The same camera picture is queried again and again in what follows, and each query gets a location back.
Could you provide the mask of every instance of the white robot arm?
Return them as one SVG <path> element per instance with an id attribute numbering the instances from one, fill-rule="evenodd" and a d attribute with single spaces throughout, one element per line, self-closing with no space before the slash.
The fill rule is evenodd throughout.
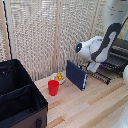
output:
<path id="1" fill-rule="evenodd" d="M 88 70 L 96 72 L 101 62 L 104 62 L 115 39 L 119 35 L 128 11 L 128 0 L 107 0 L 103 10 L 104 37 L 95 36 L 76 47 L 76 52 L 92 62 Z"/>

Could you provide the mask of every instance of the bin handle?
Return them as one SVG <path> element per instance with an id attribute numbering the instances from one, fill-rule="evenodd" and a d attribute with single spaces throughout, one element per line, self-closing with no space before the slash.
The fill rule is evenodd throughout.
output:
<path id="1" fill-rule="evenodd" d="M 42 124 L 42 119 L 41 118 L 38 118 L 36 120 L 36 128 L 41 128 L 41 124 Z"/>

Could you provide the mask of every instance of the plastic cup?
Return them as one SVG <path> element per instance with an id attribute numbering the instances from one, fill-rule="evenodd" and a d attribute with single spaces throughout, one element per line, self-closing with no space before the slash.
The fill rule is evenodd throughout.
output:
<path id="1" fill-rule="evenodd" d="M 50 80 L 48 82 L 48 90 L 51 96 L 55 96 L 58 92 L 59 82 L 56 80 Z"/>

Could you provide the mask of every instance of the black storage bin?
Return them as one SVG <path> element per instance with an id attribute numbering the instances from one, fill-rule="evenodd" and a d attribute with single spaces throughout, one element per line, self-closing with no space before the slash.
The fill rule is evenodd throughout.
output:
<path id="1" fill-rule="evenodd" d="M 48 102 L 19 60 L 0 63 L 0 128 L 45 128 Z"/>

